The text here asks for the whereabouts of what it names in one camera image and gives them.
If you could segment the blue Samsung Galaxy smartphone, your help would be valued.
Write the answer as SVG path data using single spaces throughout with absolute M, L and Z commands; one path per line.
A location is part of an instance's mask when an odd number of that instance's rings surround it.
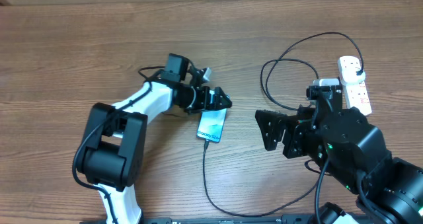
M 223 132 L 227 109 L 203 112 L 198 125 L 197 137 L 219 143 Z

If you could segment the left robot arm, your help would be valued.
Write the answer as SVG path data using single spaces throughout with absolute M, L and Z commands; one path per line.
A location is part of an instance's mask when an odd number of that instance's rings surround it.
M 223 89 L 211 89 L 209 67 L 198 69 L 187 57 L 169 54 L 154 66 L 140 90 L 112 105 L 98 102 L 89 113 L 72 162 L 76 183 L 96 190 L 106 210 L 104 223 L 142 223 L 134 184 L 143 163 L 148 124 L 178 106 L 187 114 L 232 106 Z

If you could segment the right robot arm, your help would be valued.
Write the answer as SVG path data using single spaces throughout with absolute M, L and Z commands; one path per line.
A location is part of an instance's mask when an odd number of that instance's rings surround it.
M 422 222 L 422 168 L 393 157 L 358 109 L 307 108 L 294 116 L 258 110 L 255 119 L 266 150 L 283 143 L 286 158 L 310 157 L 357 195 L 374 222 Z

